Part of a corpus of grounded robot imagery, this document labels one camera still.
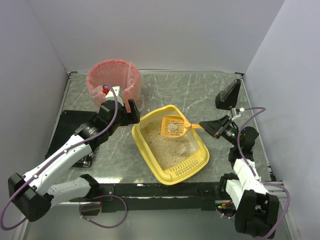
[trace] yellow tray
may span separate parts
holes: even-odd
[[[140,123],[133,126],[132,136],[145,162],[148,164],[156,179],[158,179],[158,181],[162,184],[174,185],[199,172],[209,161],[209,151],[196,131],[192,129],[184,136],[188,138],[191,147],[194,150],[194,154],[180,164],[163,170],[155,159],[155,156],[151,152],[140,130],[145,128],[150,122],[162,120],[162,118],[167,115],[184,116],[182,112],[174,105],[167,105],[158,108],[143,116],[140,119]]]

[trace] litter scoop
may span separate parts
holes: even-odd
[[[166,138],[178,138],[191,129],[203,129],[199,124],[192,124],[178,115],[164,116],[161,124],[161,135]]]

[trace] table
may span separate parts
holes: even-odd
[[[216,109],[215,97],[234,79],[242,81],[240,74],[218,72],[143,71],[141,100],[137,103],[141,117],[168,104],[177,106],[192,123],[222,118],[229,111]],[[71,73],[63,110],[98,111],[86,89],[86,73]],[[248,108],[250,103],[242,81],[238,107]],[[252,115],[246,111],[235,120],[240,126]],[[249,124],[257,127],[254,121]],[[90,174],[101,184],[158,183],[141,156],[132,137],[132,125],[120,127],[109,140],[95,151],[89,168],[70,168],[57,182],[74,180],[82,174]],[[197,133],[207,146],[210,159],[197,174],[186,183],[218,182],[225,173],[232,172],[228,153],[232,145],[222,137],[214,139],[203,130]],[[270,168],[260,138],[253,148],[258,174],[264,181],[270,180]]]

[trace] yellow litter box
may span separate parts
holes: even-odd
[[[159,182],[165,185],[174,185],[199,172],[209,161],[209,151],[196,131],[190,130],[184,136],[189,140],[194,153],[183,162],[163,170],[155,159],[140,130],[153,121],[162,120],[162,118],[167,115],[183,116],[182,112],[174,105],[158,108],[143,116],[140,119],[140,123],[133,126],[132,136],[145,162]]]

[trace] clump of litter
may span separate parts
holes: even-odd
[[[178,129],[177,124],[174,124],[173,122],[168,125],[168,130],[170,133],[174,132],[177,129]]]
[[[156,161],[165,170],[186,160],[194,153],[194,150],[186,136],[174,138],[162,136],[161,122],[161,120],[150,122],[141,129],[141,134]]]

